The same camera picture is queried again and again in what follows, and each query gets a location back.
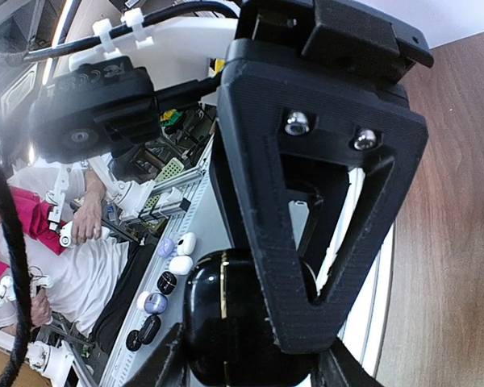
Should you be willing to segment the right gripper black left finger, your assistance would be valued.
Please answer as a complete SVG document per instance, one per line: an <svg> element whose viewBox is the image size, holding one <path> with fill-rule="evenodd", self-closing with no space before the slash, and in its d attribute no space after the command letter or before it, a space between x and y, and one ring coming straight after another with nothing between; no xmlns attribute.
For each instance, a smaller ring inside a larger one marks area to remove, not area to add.
<svg viewBox="0 0 484 387"><path fill-rule="evenodd" d="M189 376L184 351L184 328L177 322L124 386L187 386Z"/></svg>

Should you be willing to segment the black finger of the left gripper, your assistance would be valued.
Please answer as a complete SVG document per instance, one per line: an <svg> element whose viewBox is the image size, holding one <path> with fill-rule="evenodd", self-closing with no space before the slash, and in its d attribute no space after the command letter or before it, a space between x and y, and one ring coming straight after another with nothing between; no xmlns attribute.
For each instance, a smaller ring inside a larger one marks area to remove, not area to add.
<svg viewBox="0 0 484 387"><path fill-rule="evenodd" d="M300 60L294 50L233 40L219 87L228 165L270 324L289 354L329 349L411 186L425 119ZM305 294L281 158L365 172L361 195L318 302Z"/></svg>

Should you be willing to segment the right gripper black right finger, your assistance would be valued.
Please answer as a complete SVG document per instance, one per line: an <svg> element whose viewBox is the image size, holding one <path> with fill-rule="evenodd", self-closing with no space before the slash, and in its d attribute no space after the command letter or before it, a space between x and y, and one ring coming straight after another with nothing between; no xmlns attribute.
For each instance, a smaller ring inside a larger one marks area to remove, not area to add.
<svg viewBox="0 0 484 387"><path fill-rule="evenodd" d="M371 377L345 347L336 339L331 347L319 353L311 370L313 387L382 387Z"/></svg>

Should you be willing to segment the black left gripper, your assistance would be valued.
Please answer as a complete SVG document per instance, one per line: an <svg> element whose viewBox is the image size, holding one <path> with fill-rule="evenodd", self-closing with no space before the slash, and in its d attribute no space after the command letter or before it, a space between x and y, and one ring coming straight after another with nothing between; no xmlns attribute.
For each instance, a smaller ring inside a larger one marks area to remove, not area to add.
<svg viewBox="0 0 484 387"><path fill-rule="evenodd" d="M244 1L233 43L233 79L330 78L396 86L434 58L412 25L358 1Z"/></svg>

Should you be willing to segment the black charging case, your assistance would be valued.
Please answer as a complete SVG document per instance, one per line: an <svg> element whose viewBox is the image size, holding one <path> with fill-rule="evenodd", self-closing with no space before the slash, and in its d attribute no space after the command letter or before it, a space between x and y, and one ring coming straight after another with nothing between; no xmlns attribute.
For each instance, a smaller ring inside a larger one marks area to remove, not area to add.
<svg viewBox="0 0 484 387"><path fill-rule="evenodd" d="M183 304L185 355L205 386L296 386L313 355L284 353L274 342L250 251L230 248L201 258Z"/></svg>

